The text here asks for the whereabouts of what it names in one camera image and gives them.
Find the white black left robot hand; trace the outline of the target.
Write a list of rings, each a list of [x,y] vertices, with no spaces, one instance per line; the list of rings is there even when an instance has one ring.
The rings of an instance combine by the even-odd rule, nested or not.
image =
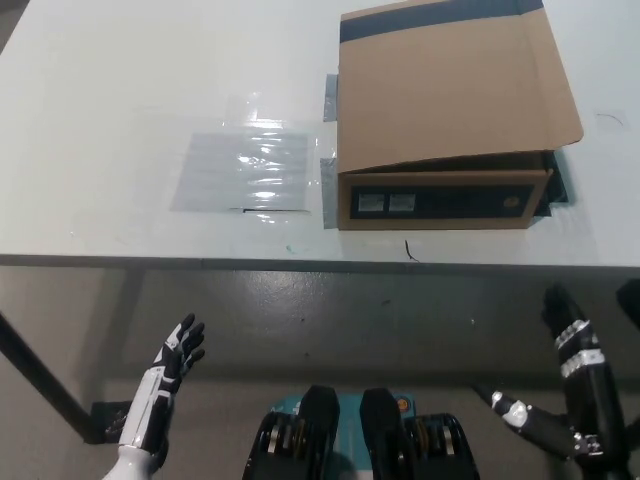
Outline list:
[[[128,411],[119,445],[156,455],[166,443],[179,388],[204,356],[204,324],[188,314],[162,344],[144,372]]]

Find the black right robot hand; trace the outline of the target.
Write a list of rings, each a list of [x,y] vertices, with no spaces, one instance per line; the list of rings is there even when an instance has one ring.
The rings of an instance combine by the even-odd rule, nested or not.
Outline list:
[[[473,390],[507,427],[542,450],[584,469],[627,464],[630,449],[612,369],[592,322],[560,284],[543,299],[542,320],[557,351],[566,413],[554,415],[486,385]]]

